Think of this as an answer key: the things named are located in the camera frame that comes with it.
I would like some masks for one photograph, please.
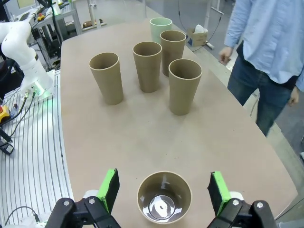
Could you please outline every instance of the table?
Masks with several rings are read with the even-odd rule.
[[[149,20],[120,24],[66,40],[61,58],[61,114],[66,160],[75,200],[98,189],[109,168],[117,168],[121,187],[113,215],[123,228],[157,227],[137,208],[140,183],[169,170],[183,176],[193,192],[187,216],[169,227],[206,227],[214,218],[207,191],[211,171],[221,171],[228,188],[248,203],[266,200],[277,215],[297,195],[286,169],[256,124],[209,70],[208,60],[187,47],[184,58],[203,68],[191,112],[173,115],[169,82],[160,89],[139,89],[132,47],[151,40]],[[120,58],[125,99],[104,103],[88,67],[101,52]]]

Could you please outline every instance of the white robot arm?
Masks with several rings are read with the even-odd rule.
[[[27,45],[31,26],[27,22],[0,23],[0,43],[2,52],[15,60],[24,73],[21,94],[26,90],[42,95],[53,85],[53,79],[43,68],[35,50]]]

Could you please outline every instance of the gray floor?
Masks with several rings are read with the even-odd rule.
[[[304,135],[304,94],[300,94],[300,102],[295,107],[286,106],[276,120],[277,125],[294,152],[298,155],[304,151],[301,139]]]

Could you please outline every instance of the paper cup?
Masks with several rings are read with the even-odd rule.
[[[119,57],[114,53],[98,54],[91,59],[89,66],[104,97],[104,101],[108,105],[120,103],[124,98],[124,94]]]
[[[172,20],[169,18],[153,18],[150,20],[152,41],[161,43],[161,33],[171,30]]]
[[[145,93],[159,87],[162,47],[155,42],[142,42],[133,47],[139,86]]]
[[[202,75],[201,66],[189,59],[169,65],[170,110],[176,115],[189,113]]]
[[[169,76],[169,64],[182,58],[186,44],[186,34],[180,31],[164,31],[161,33],[162,72]]]

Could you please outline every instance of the green light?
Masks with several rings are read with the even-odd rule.
[[[35,82],[35,85],[37,86],[37,89],[39,89],[39,95],[43,94],[44,93],[44,89],[42,88],[42,86],[38,83],[38,82]]]

